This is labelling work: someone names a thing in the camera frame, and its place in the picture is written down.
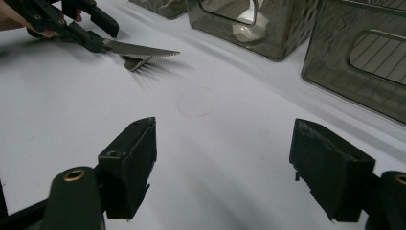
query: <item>serrated blade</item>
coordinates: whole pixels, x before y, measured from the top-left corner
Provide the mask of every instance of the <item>serrated blade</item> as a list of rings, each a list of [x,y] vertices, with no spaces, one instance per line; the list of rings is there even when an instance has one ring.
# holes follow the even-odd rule
[[[161,58],[179,55],[180,52],[139,46],[110,39],[103,40],[104,47],[115,54],[131,58]]]

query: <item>white table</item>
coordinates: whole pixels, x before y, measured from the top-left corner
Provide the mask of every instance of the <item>white table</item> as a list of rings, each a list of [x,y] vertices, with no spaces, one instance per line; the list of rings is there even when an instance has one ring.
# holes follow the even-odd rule
[[[406,127],[301,78],[306,44],[272,62],[124,0],[99,0],[118,40],[180,51],[136,73],[114,54],[0,35],[0,178],[9,212],[47,198],[52,179],[97,156],[131,122],[157,120],[158,161],[131,222],[107,229],[364,229],[333,223],[295,182],[288,162],[296,118],[324,125],[406,171]],[[84,17],[80,24],[105,35]]]

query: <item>plastic container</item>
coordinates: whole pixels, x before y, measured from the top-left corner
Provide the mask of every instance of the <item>plastic container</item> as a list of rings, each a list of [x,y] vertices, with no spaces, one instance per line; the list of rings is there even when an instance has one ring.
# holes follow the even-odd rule
[[[156,12],[167,19],[174,19],[186,12],[186,0],[129,0],[130,2]]]
[[[406,1],[323,0],[302,75],[406,124]]]
[[[307,40],[319,0],[188,0],[192,28],[272,60]]]

